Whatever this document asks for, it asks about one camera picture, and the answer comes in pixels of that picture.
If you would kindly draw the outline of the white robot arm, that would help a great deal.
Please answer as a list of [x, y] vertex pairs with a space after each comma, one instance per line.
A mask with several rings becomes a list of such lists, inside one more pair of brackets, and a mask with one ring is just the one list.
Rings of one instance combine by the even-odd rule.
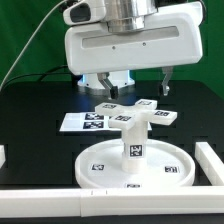
[[82, 92], [112, 99], [132, 88], [132, 70], [160, 68], [169, 91], [173, 68], [203, 56], [203, 4], [188, 0], [78, 0], [64, 12], [65, 51]]

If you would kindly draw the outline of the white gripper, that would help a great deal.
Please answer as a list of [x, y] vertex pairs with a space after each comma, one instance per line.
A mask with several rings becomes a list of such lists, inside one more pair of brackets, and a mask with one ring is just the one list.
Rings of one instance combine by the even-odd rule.
[[162, 68], [163, 95], [170, 90], [173, 66], [194, 64], [203, 56], [200, 2], [159, 7], [154, 0], [104, 0], [106, 16], [95, 23], [69, 26], [65, 52], [75, 75], [98, 73], [111, 99], [118, 87], [108, 72]]

